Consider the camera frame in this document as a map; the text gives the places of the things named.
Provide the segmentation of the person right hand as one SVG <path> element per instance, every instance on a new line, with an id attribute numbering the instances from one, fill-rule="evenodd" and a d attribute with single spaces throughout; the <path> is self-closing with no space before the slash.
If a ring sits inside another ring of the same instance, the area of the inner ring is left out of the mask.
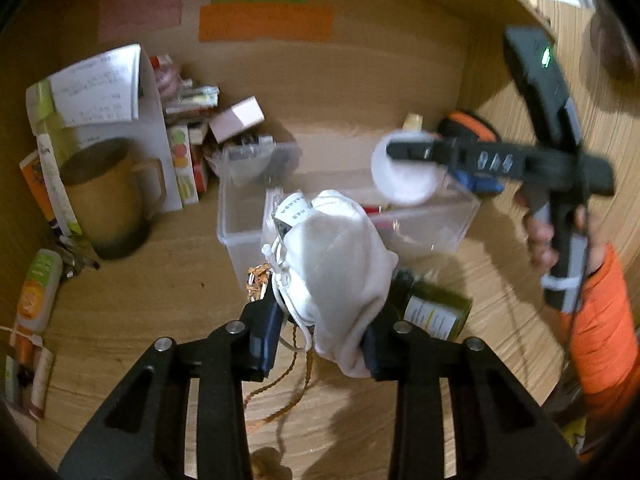
<path id="1" fill-rule="evenodd" d="M 522 222 L 527 237 L 530 262 L 540 275 L 544 275 L 559 259 L 558 252 L 552 248 L 554 229 L 551 224 L 534 218 L 529 207 L 527 192 L 526 186 L 522 185 L 514 194 L 514 203 L 526 210 Z M 583 206 L 580 206 L 576 209 L 575 224 L 578 230 L 588 228 L 590 249 L 587 274 L 591 275 L 603 266 L 605 260 L 606 241 L 602 235 L 602 222 L 591 210 L 586 211 Z"/>

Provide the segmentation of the orange sleeve forearm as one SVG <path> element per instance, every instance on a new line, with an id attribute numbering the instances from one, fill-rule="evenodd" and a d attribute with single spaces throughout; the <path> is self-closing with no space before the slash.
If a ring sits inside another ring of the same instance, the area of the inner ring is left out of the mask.
<path id="1" fill-rule="evenodd" d="M 578 455 L 589 460 L 639 395 L 639 341 L 624 270 L 612 245 L 604 246 L 602 266 L 586 281 L 582 308 L 558 319 L 570 337 L 570 358 L 587 409 Z"/>

